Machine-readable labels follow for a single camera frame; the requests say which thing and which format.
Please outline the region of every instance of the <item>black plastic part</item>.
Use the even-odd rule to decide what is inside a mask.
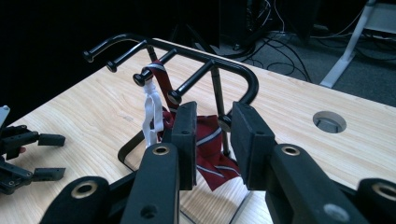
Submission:
[[[110,206],[107,181],[85,176],[61,191],[40,223],[106,223]]]
[[[195,102],[181,105],[172,130],[172,144],[178,150],[180,190],[191,190],[196,185],[196,111]]]
[[[55,181],[64,177],[66,168],[35,168],[33,181]]]
[[[134,180],[121,223],[178,223],[177,148],[148,147]]]
[[[20,147],[38,140],[37,132],[21,133],[2,139],[2,148],[7,153],[6,160],[12,160],[20,155]]]
[[[278,183],[270,185],[266,201],[274,198],[289,203],[292,223],[368,223],[360,211],[334,185],[302,148],[280,144],[271,157],[271,167]],[[272,216],[288,207],[269,206]]]
[[[0,192],[12,194],[32,182],[33,174],[13,164],[0,161]]]
[[[396,223],[396,184],[384,179],[363,179],[354,203],[371,223]]]
[[[181,94],[178,91],[169,91],[168,99],[172,102],[172,104],[175,104],[175,105],[181,104]]]
[[[111,209],[106,223],[120,223],[136,174],[130,173],[110,185]]]
[[[233,103],[231,144],[247,188],[266,190],[265,172],[276,140],[270,127],[252,106]]]
[[[60,134],[41,133],[38,137],[39,146],[62,147],[66,138]]]

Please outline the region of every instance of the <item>white strap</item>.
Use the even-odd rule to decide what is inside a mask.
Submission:
[[[160,94],[158,94],[155,89],[152,79],[146,81],[143,90],[146,94],[146,117],[142,124],[142,130],[146,139],[146,147],[149,147],[157,143],[157,132],[163,131],[163,103],[161,102]],[[149,127],[152,120],[154,129]]]

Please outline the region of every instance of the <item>maroon fabric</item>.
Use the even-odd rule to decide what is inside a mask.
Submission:
[[[157,60],[144,69],[149,69],[157,78],[166,104],[171,111],[176,111],[178,105],[173,104],[167,97],[167,93],[172,90],[172,85],[163,64]],[[173,127],[175,114],[166,109],[163,111],[165,128]],[[217,116],[197,117],[196,139],[197,169],[210,189],[215,190],[229,179],[240,176],[236,162],[221,153],[222,135]]]

